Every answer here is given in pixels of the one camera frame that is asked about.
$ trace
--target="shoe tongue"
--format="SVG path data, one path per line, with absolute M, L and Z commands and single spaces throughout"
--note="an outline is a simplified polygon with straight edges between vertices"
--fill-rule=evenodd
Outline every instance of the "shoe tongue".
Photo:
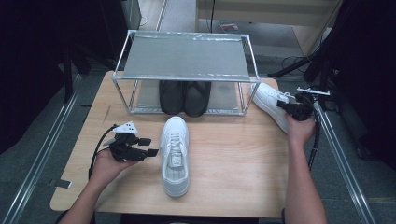
M 171 145 L 168 165 L 169 167 L 180 167 L 183 165 L 180 143 Z

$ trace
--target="hand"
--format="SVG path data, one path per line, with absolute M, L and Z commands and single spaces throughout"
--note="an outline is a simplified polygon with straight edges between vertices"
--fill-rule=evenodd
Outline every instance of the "hand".
M 104 149 L 96 156 L 90 182 L 104 189 L 121 171 L 135 164 L 137 161 L 116 161 L 110 149 Z
M 315 131 L 315 121 L 312 118 L 298 121 L 291 115 L 285 114 L 288 121 L 288 138 L 289 143 L 295 147 L 304 147 L 305 143 L 309 141 Z

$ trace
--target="shoe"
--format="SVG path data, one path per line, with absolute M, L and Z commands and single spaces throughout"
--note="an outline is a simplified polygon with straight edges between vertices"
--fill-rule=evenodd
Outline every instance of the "shoe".
M 189 189 L 189 129 L 181 117 L 166 121 L 161 135 L 163 186 L 171 197 L 180 197 Z
M 176 115 L 183 111 L 185 83 L 160 81 L 160 105 L 163 113 Z
M 250 87 L 250 96 L 253 93 L 256 84 Z M 254 94 L 253 102 L 263 111 L 267 112 L 276 122 L 283 132 L 288 132 L 288 122 L 285 119 L 285 110 L 276 105 L 277 101 L 289 103 L 288 93 L 277 91 L 266 83 L 261 83 Z
M 209 104 L 212 83 L 205 81 L 189 81 L 186 84 L 184 112 L 197 118 L 203 115 Z

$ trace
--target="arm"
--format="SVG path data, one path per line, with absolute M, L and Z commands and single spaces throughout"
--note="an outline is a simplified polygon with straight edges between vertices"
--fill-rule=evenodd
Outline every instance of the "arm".
M 93 210 L 102 191 L 121 171 L 136 163 L 137 161 L 114 160 L 109 149 L 99 152 L 90 181 L 60 223 L 90 223 Z
M 308 169 L 304 145 L 315 130 L 313 119 L 297 121 L 286 115 L 289 123 L 289 177 L 286 193 L 286 223 L 327 223 L 323 203 Z

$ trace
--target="black shoe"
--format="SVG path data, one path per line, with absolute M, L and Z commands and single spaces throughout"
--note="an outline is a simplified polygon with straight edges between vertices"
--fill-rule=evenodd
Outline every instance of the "black shoe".
M 160 81 L 160 105 L 163 113 L 175 115 L 183 111 L 184 82 Z
M 206 112 L 211 86 L 211 82 L 187 82 L 184 101 L 184 112 L 186 115 L 197 118 Z

